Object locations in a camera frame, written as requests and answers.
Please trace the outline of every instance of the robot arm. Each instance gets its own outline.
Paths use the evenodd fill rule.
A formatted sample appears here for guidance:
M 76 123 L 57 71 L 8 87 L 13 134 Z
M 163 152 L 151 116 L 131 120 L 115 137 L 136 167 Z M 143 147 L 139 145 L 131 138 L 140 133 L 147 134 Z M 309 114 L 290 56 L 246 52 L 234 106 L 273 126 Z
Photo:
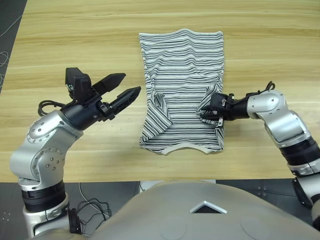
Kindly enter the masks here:
M 320 149 L 299 115 L 288 109 L 285 96 L 269 82 L 266 89 L 247 93 L 235 100 L 233 93 L 215 93 L 210 104 L 202 108 L 202 118 L 223 120 L 252 118 L 264 121 L 264 127 L 277 146 L 292 174 L 292 181 L 299 201 L 312 208 L 314 227 L 320 230 Z
M 83 130 L 97 121 L 112 120 L 137 98 L 140 87 L 127 89 L 111 103 L 101 101 L 102 95 L 116 88 L 124 77 L 124 73 L 110 74 L 91 85 L 87 74 L 67 68 L 65 83 L 72 101 L 66 105 L 50 100 L 39 104 L 38 113 L 43 117 L 33 123 L 10 159 L 11 171 L 21 187 L 30 238 L 56 228 L 81 233 L 79 218 L 69 210 L 65 192 L 65 156 Z M 48 105 L 61 109 L 46 114 L 42 108 Z

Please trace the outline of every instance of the t-shirt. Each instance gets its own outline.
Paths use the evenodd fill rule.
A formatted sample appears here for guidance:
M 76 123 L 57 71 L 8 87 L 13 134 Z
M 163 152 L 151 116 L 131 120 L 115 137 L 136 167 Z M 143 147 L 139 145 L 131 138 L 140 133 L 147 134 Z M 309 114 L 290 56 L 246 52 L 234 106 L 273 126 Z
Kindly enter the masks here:
M 224 36 L 181 29 L 139 34 L 147 94 L 140 146 L 158 154 L 194 148 L 221 151 L 224 129 L 200 118 L 212 93 L 222 92 Z

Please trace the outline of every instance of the dark floor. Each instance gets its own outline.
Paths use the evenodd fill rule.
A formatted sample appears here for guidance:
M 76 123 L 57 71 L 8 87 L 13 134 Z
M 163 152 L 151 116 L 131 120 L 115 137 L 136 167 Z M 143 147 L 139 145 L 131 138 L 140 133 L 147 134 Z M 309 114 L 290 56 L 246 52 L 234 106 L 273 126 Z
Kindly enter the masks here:
M 0 0 L 0 35 L 22 15 L 26 0 Z M 5 35 L 0 37 L 0 53 L 11 53 L 20 21 L 17 21 Z M 0 74 L 6 73 L 5 56 L 0 54 Z M 219 184 L 226 184 L 246 190 L 269 203 L 278 206 L 284 211 L 311 223 L 311 211 L 300 205 L 295 197 L 290 179 L 269 180 L 218 180 Z M 138 192 L 138 182 L 99 182 L 82 183 L 83 194 L 88 198 L 98 198 L 107 201 L 112 213 L 115 214 L 128 200 Z M 70 197 L 70 206 L 76 208 L 83 201 L 78 183 L 67 183 L 66 192 Z M 21 191 L 15 183 L 0 183 L 0 240 L 22 240 L 28 237 L 22 215 L 23 202 Z M 79 213 L 82 220 L 88 220 L 95 209 L 88 206 Z M 101 222 L 102 216 L 96 215 L 87 225 L 85 232 L 91 234 Z

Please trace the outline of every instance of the wooden table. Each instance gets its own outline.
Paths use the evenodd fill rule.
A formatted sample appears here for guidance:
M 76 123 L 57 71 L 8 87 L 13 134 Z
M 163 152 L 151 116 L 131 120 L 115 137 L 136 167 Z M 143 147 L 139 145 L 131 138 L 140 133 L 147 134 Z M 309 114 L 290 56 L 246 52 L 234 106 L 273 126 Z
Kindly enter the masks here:
M 138 146 L 146 90 L 138 33 L 181 28 L 224 32 L 224 92 L 241 98 L 276 83 L 320 142 L 319 0 L 28 0 L 0 96 L 0 182 L 15 182 L 12 152 L 45 99 L 70 101 L 65 68 L 96 82 L 124 72 L 120 87 L 142 86 L 113 121 L 88 128 L 66 157 L 66 182 L 264 179 L 292 175 L 262 121 L 225 124 L 225 149 L 157 155 Z

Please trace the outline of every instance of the black cable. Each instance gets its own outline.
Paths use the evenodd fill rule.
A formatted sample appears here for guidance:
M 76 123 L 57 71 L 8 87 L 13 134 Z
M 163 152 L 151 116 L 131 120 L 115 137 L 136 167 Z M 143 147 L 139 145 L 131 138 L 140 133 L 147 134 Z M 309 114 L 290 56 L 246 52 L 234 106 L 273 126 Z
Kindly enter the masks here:
M 44 107 L 46 106 L 54 106 L 55 108 L 56 107 L 59 107 L 59 108 L 63 108 L 65 107 L 66 105 L 61 103 L 61 102 L 57 102 L 57 101 L 51 101 L 51 100 L 44 100 L 44 101 L 41 101 L 38 105 L 38 114 L 40 117 L 43 117 L 45 115 L 47 115 L 48 113 L 45 112 L 43 110 Z
M 100 201 L 97 198 L 91 198 L 91 199 L 87 199 L 86 196 L 83 194 L 82 189 L 81 189 L 81 185 L 79 184 L 79 190 L 81 195 L 83 196 L 83 198 L 85 199 L 85 201 L 81 201 L 78 206 L 77 206 L 77 213 L 81 212 L 84 208 L 86 208 L 87 206 L 91 206 L 93 208 L 95 208 L 97 211 L 99 211 L 98 213 L 93 214 L 88 220 L 80 220 L 80 223 L 82 225 L 82 233 L 85 235 L 88 235 L 87 233 L 85 233 L 85 229 L 87 227 L 87 225 L 89 224 L 89 222 L 96 216 L 96 215 L 101 215 L 103 217 L 103 220 L 99 223 L 99 225 L 95 228 L 97 229 L 98 227 L 101 226 L 101 224 L 105 221 L 107 221 L 111 216 L 112 216 L 112 211 L 110 209 L 110 205 L 108 202 L 103 202 Z
M 248 98 L 250 98 L 253 95 L 259 95 L 259 94 L 262 94 L 262 93 L 264 93 L 266 91 L 273 90 L 275 88 L 276 88 L 276 84 L 274 84 L 272 81 L 270 81 L 270 82 L 268 82 L 268 84 L 266 85 L 266 87 L 265 87 L 265 89 L 263 91 L 258 90 L 257 92 L 249 94 L 248 96 L 246 96 L 246 97 L 244 97 L 244 98 L 242 98 L 240 100 L 236 100 L 236 101 L 232 102 L 230 105 L 236 105 L 238 103 L 241 103 L 244 100 L 247 100 Z
M 95 228 L 95 230 L 97 230 L 97 229 L 98 229 L 98 227 L 100 227 L 100 225 L 101 225 L 103 222 L 105 222 L 105 221 L 104 221 L 104 220 L 102 220 L 102 221 L 99 223 L 99 225 Z

